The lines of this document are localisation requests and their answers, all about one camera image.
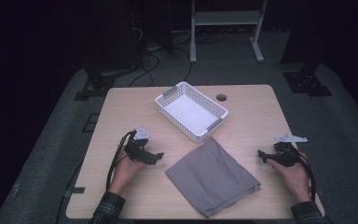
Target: sleeve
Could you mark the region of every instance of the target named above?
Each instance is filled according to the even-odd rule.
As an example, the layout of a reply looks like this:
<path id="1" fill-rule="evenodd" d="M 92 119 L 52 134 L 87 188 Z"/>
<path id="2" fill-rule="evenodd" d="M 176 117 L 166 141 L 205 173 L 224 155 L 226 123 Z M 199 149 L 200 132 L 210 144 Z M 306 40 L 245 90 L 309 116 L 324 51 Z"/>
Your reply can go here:
<path id="1" fill-rule="evenodd" d="M 89 224 L 117 223 L 126 200 L 121 196 L 107 191 L 95 209 Z"/>
<path id="2" fill-rule="evenodd" d="M 305 202 L 292 206 L 292 213 L 297 224 L 327 224 L 316 203 Z"/>

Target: gray cloth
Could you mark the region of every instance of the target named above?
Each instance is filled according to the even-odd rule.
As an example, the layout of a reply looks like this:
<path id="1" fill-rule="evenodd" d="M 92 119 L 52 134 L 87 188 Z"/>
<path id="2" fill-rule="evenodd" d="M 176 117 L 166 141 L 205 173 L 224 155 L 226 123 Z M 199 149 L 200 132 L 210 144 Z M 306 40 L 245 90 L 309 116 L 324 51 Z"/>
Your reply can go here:
<path id="1" fill-rule="evenodd" d="M 212 137 L 165 173 L 191 205 L 206 217 L 260 189 L 260 183 Z"/>

